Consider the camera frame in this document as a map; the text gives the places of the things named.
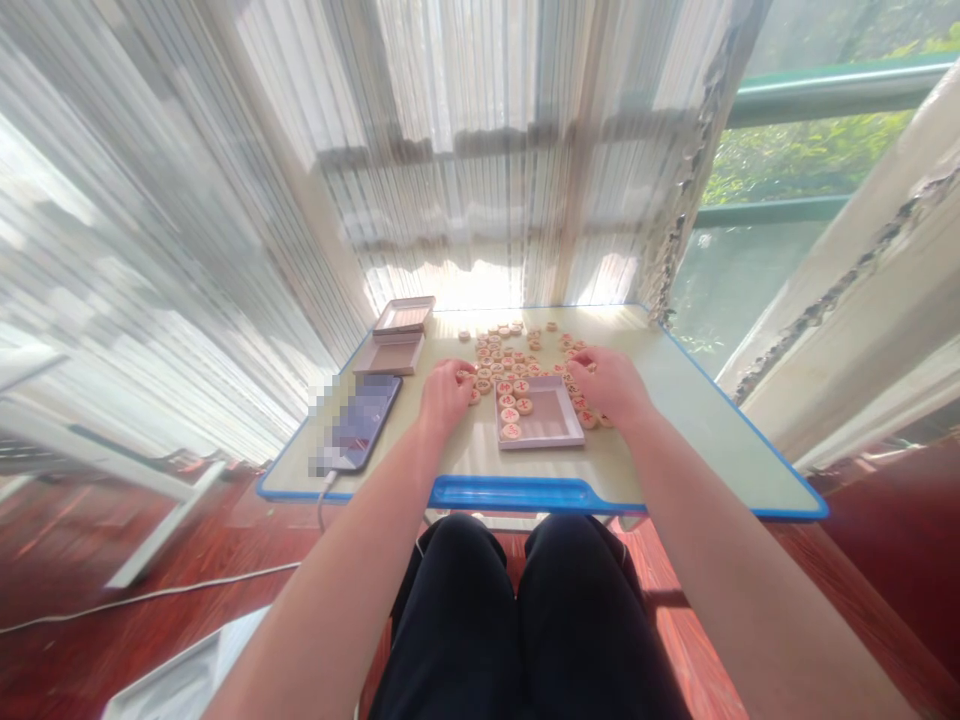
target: curtain fold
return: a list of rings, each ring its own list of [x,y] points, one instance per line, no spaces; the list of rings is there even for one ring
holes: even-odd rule
[[[943,369],[960,339],[958,113],[960,63],[718,378],[801,469],[855,452],[873,430],[960,395]]]
[[[0,342],[71,355],[58,416],[262,462],[394,297],[665,311],[767,5],[4,5]]]

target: window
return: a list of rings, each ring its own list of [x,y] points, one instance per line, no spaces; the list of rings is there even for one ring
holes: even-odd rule
[[[960,0],[775,0],[746,77],[960,48]]]
[[[912,110],[726,130],[703,204],[850,195]]]
[[[673,287],[673,332],[708,374],[958,52],[960,0],[775,0]]]

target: open cardboard box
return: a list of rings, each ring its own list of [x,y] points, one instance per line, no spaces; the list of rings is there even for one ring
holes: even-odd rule
[[[500,417],[500,403],[494,404],[497,414],[497,439],[501,450],[524,450],[529,448],[563,447],[565,445],[583,445],[586,440],[583,428],[577,420],[573,402],[558,375],[523,378],[530,383],[530,399],[533,412],[521,415],[518,425],[521,435],[518,440],[504,440],[500,437],[503,418]]]
[[[356,375],[413,375],[426,336],[420,332],[385,335],[368,343],[353,368]]]
[[[391,300],[380,313],[380,319],[373,328],[375,343],[389,342],[394,335],[424,333],[427,320],[433,313],[437,299],[433,295],[418,298],[398,298]]]
[[[373,342],[357,358],[356,375],[413,375],[424,331],[437,299],[432,295],[391,300],[373,328]]]

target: table surface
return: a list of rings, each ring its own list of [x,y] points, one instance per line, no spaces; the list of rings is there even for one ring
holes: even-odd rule
[[[803,521],[827,515],[820,496],[680,345],[659,326],[651,326],[643,308],[635,305],[434,313],[416,374],[404,378],[366,469],[341,476],[325,501],[348,501],[409,427],[417,416],[424,378],[438,360],[475,361],[477,332],[514,318],[522,318],[525,326],[544,328],[543,350],[535,353],[542,366],[562,362],[557,341],[563,332],[588,345],[626,352],[657,408],[758,516]],[[550,320],[559,325],[556,333],[546,332]],[[463,328],[471,332],[469,342],[457,338]],[[525,337],[511,337],[504,344],[527,352]],[[355,385],[351,371],[355,359],[356,355],[261,478],[261,495],[281,501],[316,501],[322,478],[311,476],[310,457]],[[616,430],[598,426],[584,431],[583,447],[501,451],[495,407],[493,393],[485,396],[455,431],[441,461],[431,507],[595,514],[645,511],[633,462]]]

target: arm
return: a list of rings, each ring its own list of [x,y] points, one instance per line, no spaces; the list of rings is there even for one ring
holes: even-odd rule
[[[750,717],[915,717],[813,582],[657,412],[630,359],[591,348],[569,369],[629,446],[650,517]]]
[[[284,587],[205,720],[347,718],[410,561],[440,455],[467,410],[473,366],[441,361],[420,416]]]

